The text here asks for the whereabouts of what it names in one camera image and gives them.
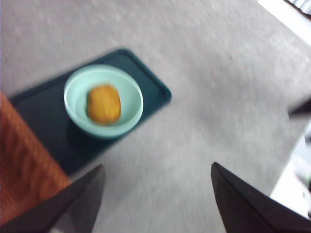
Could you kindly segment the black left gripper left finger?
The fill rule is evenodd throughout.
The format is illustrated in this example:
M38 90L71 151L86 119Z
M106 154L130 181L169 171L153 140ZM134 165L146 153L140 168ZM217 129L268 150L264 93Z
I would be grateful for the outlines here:
M2 233L91 233L105 186L105 167L98 165L32 209L0 227Z

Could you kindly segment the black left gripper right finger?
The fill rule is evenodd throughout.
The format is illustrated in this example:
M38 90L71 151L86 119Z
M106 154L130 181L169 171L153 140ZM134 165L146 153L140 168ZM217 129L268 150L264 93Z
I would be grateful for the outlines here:
M309 233L311 222L258 191L217 162L211 165L216 204L228 233Z

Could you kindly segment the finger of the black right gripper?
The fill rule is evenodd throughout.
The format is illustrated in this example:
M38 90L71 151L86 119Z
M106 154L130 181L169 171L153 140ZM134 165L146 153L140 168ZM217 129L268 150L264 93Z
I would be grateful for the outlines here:
M311 98L300 100L291 105L288 109L289 119L294 117L305 117L311 114Z

